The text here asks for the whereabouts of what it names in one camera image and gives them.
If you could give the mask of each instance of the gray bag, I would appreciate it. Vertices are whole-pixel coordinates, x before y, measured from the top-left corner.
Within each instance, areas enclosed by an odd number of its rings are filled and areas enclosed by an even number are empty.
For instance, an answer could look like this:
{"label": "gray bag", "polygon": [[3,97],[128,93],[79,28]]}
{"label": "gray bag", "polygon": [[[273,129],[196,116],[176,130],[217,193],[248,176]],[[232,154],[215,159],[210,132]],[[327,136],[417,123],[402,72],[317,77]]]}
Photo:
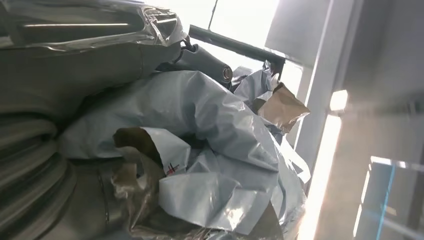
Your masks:
{"label": "gray bag", "polygon": [[[171,216],[248,235],[269,202],[281,224],[302,215],[301,183],[261,118],[204,74],[157,73],[99,102],[61,135],[61,153],[119,157],[115,131],[144,127],[167,175],[159,205]],[[191,149],[178,138],[189,134],[207,145]]]}

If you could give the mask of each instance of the shiny plastic wrap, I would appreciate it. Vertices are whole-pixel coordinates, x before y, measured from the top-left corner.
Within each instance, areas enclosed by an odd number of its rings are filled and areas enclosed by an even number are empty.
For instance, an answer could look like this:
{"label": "shiny plastic wrap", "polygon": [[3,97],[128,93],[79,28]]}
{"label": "shiny plastic wrap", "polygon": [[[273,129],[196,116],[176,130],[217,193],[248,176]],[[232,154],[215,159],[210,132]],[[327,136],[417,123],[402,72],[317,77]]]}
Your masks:
{"label": "shiny plastic wrap", "polygon": [[[303,209],[298,176],[262,119],[206,75],[157,73],[98,102],[60,136],[61,153],[118,157],[115,131],[143,127],[166,174],[159,181],[159,205],[167,214],[248,235],[269,202],[280,225]],[[187,135],[206,145],[192,149],[179,139]]]}
{"label": "shiny plastic wrap", "polygon": [[253,109],[254,100],[261,96],[271,97],[268,92],[272,93],[277,85],[278,75],[272,76],[269,62],[265,62],[261,70],[249,74],[241,81],[235,89],[234,95],[239,97],[250,109]]}
{"label": "shiny plastic wrap", "polygon": [[0,0],[11,44],[87,50],[122,43],[170,46],[187,37],[169,9],[137,0]]}

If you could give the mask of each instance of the black metal frame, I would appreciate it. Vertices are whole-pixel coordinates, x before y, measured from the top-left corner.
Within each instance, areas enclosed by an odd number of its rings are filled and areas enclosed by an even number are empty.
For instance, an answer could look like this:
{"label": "black metal frame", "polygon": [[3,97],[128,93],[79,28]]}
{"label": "black metal frame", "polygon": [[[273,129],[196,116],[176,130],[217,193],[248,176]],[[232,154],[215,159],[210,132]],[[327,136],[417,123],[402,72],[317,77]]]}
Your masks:
{"label": "black metal frame", "polygon": [[190,31],[188,33],[191,38],[200,40],[202,42],[215,45],[217,47],[230,50],[237,54],[246,56],[251,59],[258,61],[269,61],[274,67],[273,72],[279,73],[278,79],[281,78],[286,58],[279,56],[275,53],[261,49],[247,43],[231,39],[229,37],[217,34],[207,29],[203,29],[198,26],[190,25]]}

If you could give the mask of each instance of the brown paper bag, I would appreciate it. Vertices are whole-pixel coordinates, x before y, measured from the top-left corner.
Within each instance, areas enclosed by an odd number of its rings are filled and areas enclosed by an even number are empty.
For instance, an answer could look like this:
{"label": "brown paper bag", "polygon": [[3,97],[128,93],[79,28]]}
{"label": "brown paper bag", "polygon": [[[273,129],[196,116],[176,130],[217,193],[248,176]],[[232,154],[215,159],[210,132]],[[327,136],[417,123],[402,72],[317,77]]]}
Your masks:
{"label": "brown paper bag", "polygon": [[268,99],[257,111],[257,114],[289,133],[296,122],[310,113],[309,109],[299,101],[287,87],[280,83]]}

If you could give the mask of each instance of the glass pane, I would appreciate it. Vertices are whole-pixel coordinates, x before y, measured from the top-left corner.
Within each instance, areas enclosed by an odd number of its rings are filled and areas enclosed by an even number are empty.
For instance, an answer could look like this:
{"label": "glass pane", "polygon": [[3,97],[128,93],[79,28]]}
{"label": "glass pane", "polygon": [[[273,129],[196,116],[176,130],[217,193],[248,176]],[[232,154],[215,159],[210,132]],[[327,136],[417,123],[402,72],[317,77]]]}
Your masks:
{"label": "glass pane", "polygon": [[263,48],[278,0],[218,0],[210,29],[223,36]]}

